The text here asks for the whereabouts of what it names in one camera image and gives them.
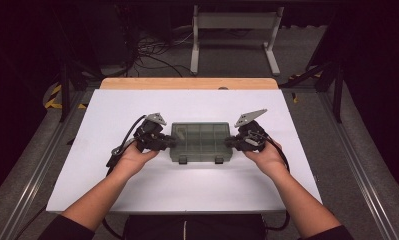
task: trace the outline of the translucent plastic box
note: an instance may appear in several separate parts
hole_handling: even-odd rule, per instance
[[[226,122],[212,123],[173,123],[171,136],[176,138],[177,146],[170,148],[173,162],[215,162],[230,161],[233,150],[224,144],[230,136]]]

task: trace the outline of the gray floor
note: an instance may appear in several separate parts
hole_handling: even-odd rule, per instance
[[[275,78],[278,83],[286,82],[288,77],[293,74],[304,72],[324,30],[324,27],[307,27],[279,31],[274,47],[274,53],[282,73]],[[208,32],[201,35],[198,76],[271,77],[271,71],[261,47],[262,41],[267,35],[267,32],[261,31],[252,31],[241,38],[234,37],[228,31]],[[154,55],[172,65],[186,67],[190,66],[190,56],[191,43],[188,42],[174,47],[162,55]],[[142,58],[142,62],[139,64],[144,64],[147,67],[164,66],[162,63],[146,57]],[[183,76],[190,76],[188,70],[182,67],[177,67],[177,69]],[[172,68],[146,69],[139,66],[131,69],[128,75],[133,77],[137,75],[142,77],[178,76]],[[327,94],[316,93],[310,87],[312,83],[313,80],[309,80],[294,90],[284,90],[284,94],[311,170],[318,179],[317,186],[324,204],[347,226],[356,239],[399,239],[399,187],[368,135],[347,89],[344,91],[342,99],[343,124],[336,124],[333,122],[332,115],[325,110],[324,99],[331,97],[331,90]],[[89,102],[93,90],[94,87],[88,88],[81,103]],[[297,103],[293,102],[292,92],[298,96]],[[21,225],[11,229],[17,231],[47,203],[54,182],[70,151],[67,142],[75,138],[84,112],[84,109],[75,109],[73,116],[67,120],[68,125],[57,144],[56,154],[51,156],[52,161],[47,174],[44,176],[41,186],[33,190],[32,196],[35,198],[32,199],[32,202],[27,202],[26,214],[23,213],[18,218]],[[24,194],[24,188],[41,161],[55,129],[60,125],[59,118],[59,109],[48,110],[37,133],[3,183],[0,189],[0,235],[7,226],[19,199]],[[360,166],[373,187],[371,190],[380,201],[379,205],[383,208],[395,234],[386,236],[383,225],[376,220],[378,213],[369,207],[369,199],[366,197],[368,189],[360,184],[360,176],[353,171],[354,166],[351,165],[350,154],[345,148],[344,139],[339,137],[339,128],[346,131]],[[54,217],[55,215],[52,213],[42,212],[20,239],[37,238]],[[126,217],[125,215],[111,215],[108,217],[108,221],[117,232],[121,232]],[[282,223],[284,215],[283,213],[268,214],[265,219],[268,225],[277,226]],[[101,227],[94,239],[112,238]],[[297,239],[298,234],[291,223],[282,232],[270,232],[268,238]]]

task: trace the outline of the floor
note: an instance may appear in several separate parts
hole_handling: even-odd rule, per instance
[[[274,77],[284,83],[293,74],[303,73],[325,27],[280,29],[274,54],[281,75]],[[202,33],[198,77],[273,77],[262,49],[265,31],[210,31]],[[177,46],[168,51],[154,49],[154,58],[173,65],[177,71],[190,76],[191,38],[181,36]],[[152,52],[146,44],[146,56],[136,61],[128,77],[178,77],[168,67],[147,55]],[[109,73],[115,68],[104,68]],[[343,91],[341,117],[337,123],[330,112],[333,90],[317,93],[315,79],[284,89],[292,119],[298,131],[311,170],[316,177],[323,203],[349,229],[356,239],[399,239],[399,187],[371,140],[358,111],[347,91]],[[19,239],[35,239],[56,216],[41,211],[47,204],[53,185],[69,153],[70,141],[76,137],[85,108],[100,83],[91,82],[85,92],[72,92],[70,117],[59,123],[60,109],[49,108],[19,161],[0,188],[0,239],[14,239],[36,213],[33,222]],[[45,93],[45,102],[55,86]],[[283,213],[264,216],[269,226],[281,225]],[[110,226],[121,233],[126,215],[107,217]],[[281,232],[269,232],[268,239],[297,239],[294,225]],[[100,227],[94,239],[112,239]]]

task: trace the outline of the person's right hand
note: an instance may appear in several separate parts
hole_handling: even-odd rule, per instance
[[[274,143],[281,149],[281,145],[278,142],[274,141]],[[254,161],[258,168],[270,178],[275,173],[288,172],[277,149],[268,141],[265,142],[265,148],[261,152],[246,151],[243,153]]]

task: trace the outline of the table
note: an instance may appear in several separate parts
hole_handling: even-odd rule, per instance
[[[215,90],[227,87],[231,90]],[[110,151],[142,114],[173,122],[227,121],[267,108],[257,121],[283,144],[292,175],[321,201],[282,92],[272,79],[105,79],[96,90],[49,199],[61,212],[106,175]],[[234,150],[230,162],[172,162],[162,151],[129,180],[111,212],[130,214],[263,213],[285,207],[272,181]]]

